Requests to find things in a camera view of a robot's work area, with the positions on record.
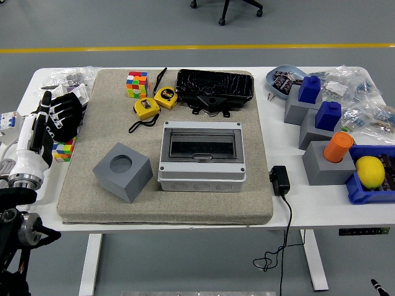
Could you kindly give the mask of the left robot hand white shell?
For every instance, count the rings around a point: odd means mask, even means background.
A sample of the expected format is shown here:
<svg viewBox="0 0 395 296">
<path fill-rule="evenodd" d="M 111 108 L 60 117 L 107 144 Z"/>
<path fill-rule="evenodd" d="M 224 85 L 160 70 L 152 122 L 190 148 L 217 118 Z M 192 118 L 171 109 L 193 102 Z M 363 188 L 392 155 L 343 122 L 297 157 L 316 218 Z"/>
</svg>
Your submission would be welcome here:
<svg viewBox="0 0 395 296">
<path fill-rule="evenodd" d="M 39 188 L 52 164 L 54 142 L 77 136 L 83 107 L 72 92 L 55 99 L 45 91 L 38 107 L 24 119 L 17 143 L 17 161 L 8 177 L 10 187 Z"/>
</svg>

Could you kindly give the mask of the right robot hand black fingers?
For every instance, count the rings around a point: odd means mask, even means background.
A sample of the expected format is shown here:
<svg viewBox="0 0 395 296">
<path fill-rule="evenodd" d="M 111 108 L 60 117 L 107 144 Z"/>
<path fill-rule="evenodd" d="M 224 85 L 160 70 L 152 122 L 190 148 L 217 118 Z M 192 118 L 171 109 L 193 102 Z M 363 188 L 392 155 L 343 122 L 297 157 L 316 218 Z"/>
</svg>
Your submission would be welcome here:
<svg viewBox="0 0 395 296">
<path fill-rule="evenodd" d="M 385 291 L 384 288 L 382 288 L 382 286 L 375 279 L 371 279 L 371 283 L 375 290 L 378 292 L 379 296 L 389 296 L 387 291 Z"/>
</svg>

